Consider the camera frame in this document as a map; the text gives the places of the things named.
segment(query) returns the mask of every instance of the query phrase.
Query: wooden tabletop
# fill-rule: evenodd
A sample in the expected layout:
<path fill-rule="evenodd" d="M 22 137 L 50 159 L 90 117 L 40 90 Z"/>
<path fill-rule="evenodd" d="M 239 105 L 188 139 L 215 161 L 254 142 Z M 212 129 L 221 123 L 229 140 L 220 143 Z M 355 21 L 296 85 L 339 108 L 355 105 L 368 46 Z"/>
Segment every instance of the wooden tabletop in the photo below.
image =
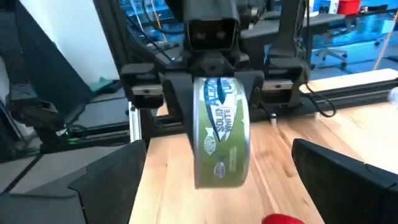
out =
<path fill-rule="evenodd" d="M 397 71 L 385 69 L 310 84 L 314 90 L 327 90 L 396 77 Z M 398 110 L 389 103 L 339 110 L 333 118 L 280 120 L 277 128 L 268 122 L 254 123 L 245 184 L 216 190 L 194 188 L 193 156 L 185 134 L 154 138 L 131 223 L 260 224 L 272 213 L 290 215 L 306 224 L 323 223 L 291 158 L 293 140 L 307 139 L 398 174 L 397 128 Z"/>

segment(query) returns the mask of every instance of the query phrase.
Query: wooden table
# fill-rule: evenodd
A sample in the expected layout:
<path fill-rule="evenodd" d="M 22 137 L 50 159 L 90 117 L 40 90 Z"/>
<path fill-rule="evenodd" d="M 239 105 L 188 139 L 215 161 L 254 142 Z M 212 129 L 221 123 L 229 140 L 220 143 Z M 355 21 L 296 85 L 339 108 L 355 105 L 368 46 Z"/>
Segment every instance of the wooden table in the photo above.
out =
<path fill-rule="evenodd" d="M 397 71 L 386 69 L 310 84 L 314 90 L 327 90 L 396 77 Z M 323 223 L 291 158 L 293 140 L 307 139 L 398 173 L 397 128 L 398 110 L 389 103 L 339 110 L 333 118 L 280 120 L 277 128 L 254 123 L 245 184 L 217 190 L 194 188 L 193 156 L 185 134 L 152 139 L 131 223 L 260 224 L 272 213 Z"/>

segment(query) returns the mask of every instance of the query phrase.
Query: red object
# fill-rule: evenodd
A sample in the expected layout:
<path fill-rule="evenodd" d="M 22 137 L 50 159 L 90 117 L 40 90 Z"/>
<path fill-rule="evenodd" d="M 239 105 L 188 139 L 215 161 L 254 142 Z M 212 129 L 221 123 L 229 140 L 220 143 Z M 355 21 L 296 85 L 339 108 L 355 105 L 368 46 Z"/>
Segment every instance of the red object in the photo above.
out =
<path fill-rule="evenodd" d="M 304 224 L 304 222 L 287 215 L 272 214 L 263 219 L 262 224 Z"/>
<path fill-rule="evenodd" d="M 340 0 L 337 13 L 346 16 L 358 14 L 359 5 L 361 5 L 361 0 Z"/>

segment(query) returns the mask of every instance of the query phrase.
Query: green can label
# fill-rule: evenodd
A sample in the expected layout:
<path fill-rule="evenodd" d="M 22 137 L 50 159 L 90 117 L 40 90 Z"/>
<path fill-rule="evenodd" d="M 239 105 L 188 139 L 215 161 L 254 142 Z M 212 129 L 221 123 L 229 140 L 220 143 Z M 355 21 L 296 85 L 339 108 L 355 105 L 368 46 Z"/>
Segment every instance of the green can label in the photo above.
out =
<path fill-rule="evenodd" d="M 235 78 L 197 78 L 194 87 L 195 185 L 237 187 L 250 155 L 244 88 Z"/>

